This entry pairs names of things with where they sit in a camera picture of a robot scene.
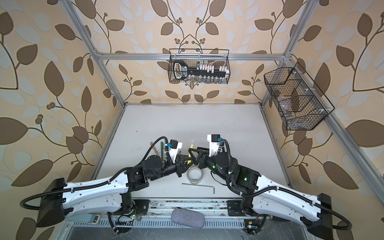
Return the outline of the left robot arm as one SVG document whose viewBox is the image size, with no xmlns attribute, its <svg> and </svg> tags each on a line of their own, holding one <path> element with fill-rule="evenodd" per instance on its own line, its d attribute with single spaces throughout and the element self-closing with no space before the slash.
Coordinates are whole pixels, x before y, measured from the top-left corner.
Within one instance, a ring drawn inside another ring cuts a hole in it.
<svg viewBox="0 0 384 240">
<path fill-rule="evenodd" d="M 131 210 L 134 208 L 132 192 L 171 174 L 181 177 L 195 162 L 191 156 L 179 155 L 180 143 L 176 140 L 160 137 L 151 146 L 161 140 L 166 141 L 164 160 L 146 153 L 137 165 L 122 168 L 111 177 L 80 183 L 56 179 L 43 193 L 23 199 L 20 206 L 38 211 L 38 228 L 50 227 L 80 214 Z"/>
</svg>

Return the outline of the metal hex key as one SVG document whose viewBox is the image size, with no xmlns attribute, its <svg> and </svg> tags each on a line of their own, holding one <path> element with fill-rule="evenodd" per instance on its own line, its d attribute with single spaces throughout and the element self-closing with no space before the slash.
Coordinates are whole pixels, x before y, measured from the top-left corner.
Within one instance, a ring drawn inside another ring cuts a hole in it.
<svg viewBox="0 0 384 240">
<path fill-rule="evenodd" d="M 214 187 L 214 186 L 199 185 L 199 184 L 188 184 L 188 183 L 181 183 L 181 184 L 184 185 L 184 186 L 209 188 L 209 189 L 212 189 L 213 194 L 216 194 L 216 191 L 215 191 L 215 187 Z"/>
</svg>

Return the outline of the black socket holder tool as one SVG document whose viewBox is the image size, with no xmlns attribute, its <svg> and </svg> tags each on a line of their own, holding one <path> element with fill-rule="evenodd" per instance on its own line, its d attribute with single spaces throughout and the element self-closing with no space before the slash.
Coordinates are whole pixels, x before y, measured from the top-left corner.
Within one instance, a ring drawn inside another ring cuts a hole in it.
<svg viewBox="0 0 384 240">
<path fill-rule="evenodd" d="M 231 76 L 227 60 L 213 59 L 175 59 L 169 62 L 170 81 L 224 83 Z"/>
</svg>

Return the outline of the olive green fineliner pen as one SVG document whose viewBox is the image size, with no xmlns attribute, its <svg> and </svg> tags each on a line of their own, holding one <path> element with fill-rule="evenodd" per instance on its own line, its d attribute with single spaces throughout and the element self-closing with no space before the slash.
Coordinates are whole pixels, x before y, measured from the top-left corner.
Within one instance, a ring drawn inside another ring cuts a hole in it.
<svg viewBox="0 0 384 240">
<path fill-rule="evenodd" d="M 162 161 L 164 161 L 165 157 L 164 157 L 164 142 L 161 142 L 161 159 Z"/>
</svg>

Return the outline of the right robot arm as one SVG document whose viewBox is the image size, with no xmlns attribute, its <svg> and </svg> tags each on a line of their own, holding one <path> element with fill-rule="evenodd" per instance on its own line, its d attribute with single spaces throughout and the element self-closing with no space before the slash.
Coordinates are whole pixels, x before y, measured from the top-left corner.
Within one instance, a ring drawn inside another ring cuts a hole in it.
<svg viewBox="0 0 384 240">
<path fill-rule="evenodd" d="M 295 191 L 259 172 L 238 164 L 229 143 L 222 140 L 217 149 L 190 148 L 192 161 L 200 169 L 209 169 L 223 179 L 229 191 L 242 198 L 238 209 L 244 215 L 267 215 L 301 225 L 312 235 L 332 240 L 333 231 L 350 231 L 352 223 L 333 211 L 331 197 Z"/>
</svg>

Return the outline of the brown fineliner pen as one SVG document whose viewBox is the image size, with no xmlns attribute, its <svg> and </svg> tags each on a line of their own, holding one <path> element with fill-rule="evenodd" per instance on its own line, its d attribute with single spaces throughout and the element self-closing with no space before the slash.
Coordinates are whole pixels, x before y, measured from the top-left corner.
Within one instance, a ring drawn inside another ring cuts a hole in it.
<svg viewBox="0 0 384 240">
<path fill-rule="evenodd" d="M 153 149 L 155 155 L 156 155 L 156 156 L 160 156 L 160 155 L 159 155 L 159 152 L 158 152 L 157 149 L 156 149 L 156 147 L 153 146 L 154 143 L 153 143 L 153 142 L 150 142 L 150 144 L 151 144 L 151 146 L 152 146 L 152 149 Z"/>
</svg>

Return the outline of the grey remote device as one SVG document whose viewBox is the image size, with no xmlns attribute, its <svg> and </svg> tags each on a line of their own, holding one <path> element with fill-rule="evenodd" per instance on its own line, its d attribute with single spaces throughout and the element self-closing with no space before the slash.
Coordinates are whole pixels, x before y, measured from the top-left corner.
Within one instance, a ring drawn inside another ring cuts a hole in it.
<svg viewBox="0 0 384 240">
<path fill-rule="evenodd" d="M 73 216 L 72 220 L 78 223 L 97 225 L 100 222 L 101 215 L 97 214 L 79 214 Z"/>
</svg>

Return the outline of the grey fabric pouch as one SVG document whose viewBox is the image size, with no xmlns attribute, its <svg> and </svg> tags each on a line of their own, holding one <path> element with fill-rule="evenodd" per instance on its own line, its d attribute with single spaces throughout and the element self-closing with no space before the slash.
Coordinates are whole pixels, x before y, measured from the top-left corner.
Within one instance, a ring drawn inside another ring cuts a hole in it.
<svg viewBox="0 0 384 240">
<path fill-rule="evenodd" d="M 171 214 L 171 221 L 182 226 L 201 229 L 205 225 L 205 216 L 199 212 L 177 208 Z"/>
</svg>

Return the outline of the clear tape roll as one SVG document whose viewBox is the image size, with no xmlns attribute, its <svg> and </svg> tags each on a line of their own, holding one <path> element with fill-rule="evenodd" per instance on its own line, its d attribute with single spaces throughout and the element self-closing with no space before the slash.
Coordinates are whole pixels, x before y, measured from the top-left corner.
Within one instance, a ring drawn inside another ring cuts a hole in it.
<svg viewBox="0 0 384 240">
<path fill-rule="evenodd" d="M 190 184 L 197 185 L 199 184 L 204 177 L 204 172 L 198 167 L 191 167 L 187 170 L 187 179 Z"/>
</svg>

